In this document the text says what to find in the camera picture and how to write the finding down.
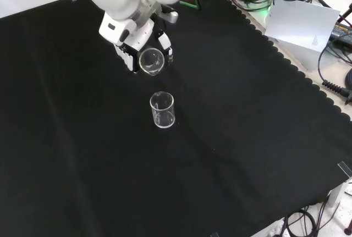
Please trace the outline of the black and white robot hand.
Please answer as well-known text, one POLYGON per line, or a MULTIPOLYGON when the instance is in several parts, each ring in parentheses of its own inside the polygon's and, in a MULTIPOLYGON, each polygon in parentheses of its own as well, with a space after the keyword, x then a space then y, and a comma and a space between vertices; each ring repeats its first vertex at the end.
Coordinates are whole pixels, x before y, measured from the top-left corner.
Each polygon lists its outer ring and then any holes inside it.
POLYGON ((114 45, 117 55, 129 71, 155 76, 173 62, 173 49, 169 37, 159 27, 160 19, 176 21, 177 12, 153 13, 144 23, 133 19, 114 20, 104 14, 99 33, 114 45))

